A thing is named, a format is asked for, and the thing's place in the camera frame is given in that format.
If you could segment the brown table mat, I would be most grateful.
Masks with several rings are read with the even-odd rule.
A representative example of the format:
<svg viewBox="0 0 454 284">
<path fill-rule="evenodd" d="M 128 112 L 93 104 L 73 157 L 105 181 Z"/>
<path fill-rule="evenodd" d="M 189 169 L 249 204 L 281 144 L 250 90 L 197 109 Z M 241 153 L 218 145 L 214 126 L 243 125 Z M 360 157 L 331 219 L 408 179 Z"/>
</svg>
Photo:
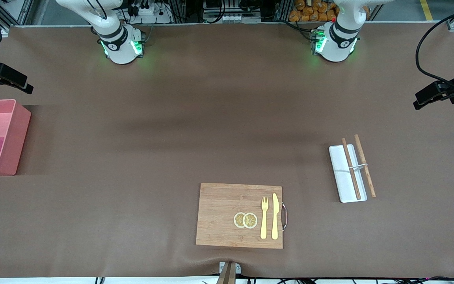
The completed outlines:
<svg viewBox="0 0 454 284">
<path fill-rule="evenodd" d="M 157 26 L 145 55 L 89 28 L 12 28 L 32 95 L 0 177 L 0 277 L 454 278 L 454 105 L 416 111 L 431 23 L 368 23 L 344 62 L 283 24 Z M 377 197 L 339 201 L 329 147 L 359 135 Z M 202 182 L 282 187 L 283 249 L 196 245 Z"/>
</svg>

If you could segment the yellow knife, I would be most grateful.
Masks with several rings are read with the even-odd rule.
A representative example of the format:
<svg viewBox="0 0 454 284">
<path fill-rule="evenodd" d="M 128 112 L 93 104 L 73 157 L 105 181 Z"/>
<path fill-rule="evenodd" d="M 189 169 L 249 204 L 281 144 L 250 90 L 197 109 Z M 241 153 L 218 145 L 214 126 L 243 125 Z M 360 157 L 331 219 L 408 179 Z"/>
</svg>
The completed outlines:
<svg viewBox="0 0 454 284">
<path fill-rule="evenodd" d="M 280 212 L 280 202 L 276 193 L 272 194 L 273 201 L 273 215 L 272 215 L 272 233 L 271 237 L 273 240 L 279 239 L 279 226 L 278 226 L 278 216 Z"/>
</svg>

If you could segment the pink plastic bin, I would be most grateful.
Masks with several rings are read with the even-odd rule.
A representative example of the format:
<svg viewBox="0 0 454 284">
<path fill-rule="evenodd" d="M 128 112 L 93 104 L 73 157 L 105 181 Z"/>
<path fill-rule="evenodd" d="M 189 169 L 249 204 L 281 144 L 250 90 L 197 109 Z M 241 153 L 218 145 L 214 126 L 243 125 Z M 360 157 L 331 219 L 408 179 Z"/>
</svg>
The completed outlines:
<svg viewBox="0 0 454 284">
<path fill-rule="evenodd" d="M 15 99 L 0 99 L 0 176 L 14 176 L 18 169 L 31 112 Z"/>
</svg>

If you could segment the white power strip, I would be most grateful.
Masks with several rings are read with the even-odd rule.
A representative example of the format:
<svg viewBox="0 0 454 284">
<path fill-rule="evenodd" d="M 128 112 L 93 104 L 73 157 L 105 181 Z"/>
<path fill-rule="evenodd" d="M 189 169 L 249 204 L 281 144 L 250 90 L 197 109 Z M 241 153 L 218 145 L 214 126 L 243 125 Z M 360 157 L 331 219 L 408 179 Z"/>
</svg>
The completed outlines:
<svg viewBox="0 0 454 284">
<path fill-rule="evenodd" d="M 128 0 L 125 12 L 129 24 L 175 23 L 169 4 L 162 0 Z"/>
</svg>

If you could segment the yellow fork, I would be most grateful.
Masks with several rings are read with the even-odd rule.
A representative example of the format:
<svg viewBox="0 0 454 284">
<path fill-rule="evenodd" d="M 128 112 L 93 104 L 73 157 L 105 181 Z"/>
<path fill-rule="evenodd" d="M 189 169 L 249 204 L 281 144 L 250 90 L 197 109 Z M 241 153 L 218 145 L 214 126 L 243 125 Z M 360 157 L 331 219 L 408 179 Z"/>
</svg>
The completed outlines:
<svg viewBox="0 0 454 284">
<path fill-rule="evenodd" d="M 267 238 L 267 210 L 269 208 L 269 201 L 266 196 L 262 198 L 261 201 L 261 210 L 262 210 L 262 218 L 261 218 L 261 228 L 260 228 L 260 238 L 265 240 Z"/>
</svg>

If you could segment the pile of orange items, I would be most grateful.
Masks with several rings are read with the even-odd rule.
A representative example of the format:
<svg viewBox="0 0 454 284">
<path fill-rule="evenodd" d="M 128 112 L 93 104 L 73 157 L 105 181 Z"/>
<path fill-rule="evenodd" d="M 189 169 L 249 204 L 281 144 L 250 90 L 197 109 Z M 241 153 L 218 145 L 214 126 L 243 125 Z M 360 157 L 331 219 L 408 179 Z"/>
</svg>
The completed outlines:
<svg viewBox="0 0 454 284">
<path fill-rule="evenodd" d="M 289 22 L 329 22 L 339 15 L 340 8 L 333 0 L 294 0 Z"/>
</svg>

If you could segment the wooden cutting board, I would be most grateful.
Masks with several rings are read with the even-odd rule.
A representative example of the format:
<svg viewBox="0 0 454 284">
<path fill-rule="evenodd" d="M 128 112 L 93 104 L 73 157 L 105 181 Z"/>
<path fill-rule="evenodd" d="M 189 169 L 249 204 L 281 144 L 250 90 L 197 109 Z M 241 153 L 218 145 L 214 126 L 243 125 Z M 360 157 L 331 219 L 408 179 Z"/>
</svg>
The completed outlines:
<svg viewBox="0 0 454 284">
<path fill-rule="evenodd" d="M 276 193 L 280 202 L 278 216 L 279 239 L 272 239 L 272 194 Z M 261 201 L 266 196 L 267 238 L 260 238 Z M 238 212 L 254 213 L 258 224 L 253 229 L 238 228 L 234 216 Z M 283 198 L 281 186 L 235 185 L 224 183 L 202 183 L 200 185 L 197 230 L 195 243 L 200 246 L 283 249 Z"/>
</svg>

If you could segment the white rectangular tray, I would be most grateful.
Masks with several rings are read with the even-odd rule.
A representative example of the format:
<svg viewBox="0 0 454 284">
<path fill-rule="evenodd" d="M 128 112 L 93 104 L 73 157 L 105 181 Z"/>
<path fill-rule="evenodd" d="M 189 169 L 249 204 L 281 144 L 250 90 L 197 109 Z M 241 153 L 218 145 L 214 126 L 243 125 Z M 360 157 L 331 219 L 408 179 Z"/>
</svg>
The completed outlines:
<svg viewBox="0 0 454 284">
<path fill-rule="evenodd" d="M 348 150 L 351 156 L 352 164 L 361 164 L 361 162 L 359 162 L 359 159 L 357 158 L 355 146 L 353 144 L 348 144 Z M 355 191 L 342 145 L 330 146 L 329 154 L 331 164 L 333 166 L 333 174 L 337 185 L 339 201 L 342 203 L 367 201 L 368 196 L 362 176 L 363 167 L 354 170 L 361 195 L 361 200 L 357 200 L 355 197 Z"/>
</svg>

